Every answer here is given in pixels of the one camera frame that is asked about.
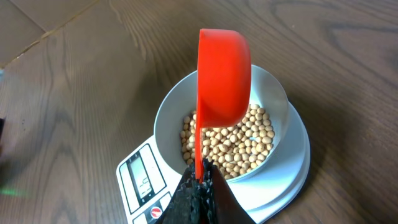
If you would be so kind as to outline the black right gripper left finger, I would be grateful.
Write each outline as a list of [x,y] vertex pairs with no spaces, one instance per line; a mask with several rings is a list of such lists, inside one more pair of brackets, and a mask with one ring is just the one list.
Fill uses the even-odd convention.
[[155,224],[206,224],[201,187],[202,184],[195,178],[194,165],[189,165],[167,208]]

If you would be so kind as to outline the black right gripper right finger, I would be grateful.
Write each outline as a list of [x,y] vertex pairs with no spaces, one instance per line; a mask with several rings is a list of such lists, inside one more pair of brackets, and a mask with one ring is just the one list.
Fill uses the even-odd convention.
[[203,160],[204,179],[210,181],[208,196],[209,223],[255,224],[240,206],[219,168],[208,159]]

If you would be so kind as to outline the red plastic measuring scoop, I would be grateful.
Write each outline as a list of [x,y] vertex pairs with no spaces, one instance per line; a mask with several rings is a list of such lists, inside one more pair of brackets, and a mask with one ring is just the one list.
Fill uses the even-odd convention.
[[237,124],[246,114],[251,92],[251,54],[234,30],[201,29],[197,62],[195,178],[203,180],[201,130]]

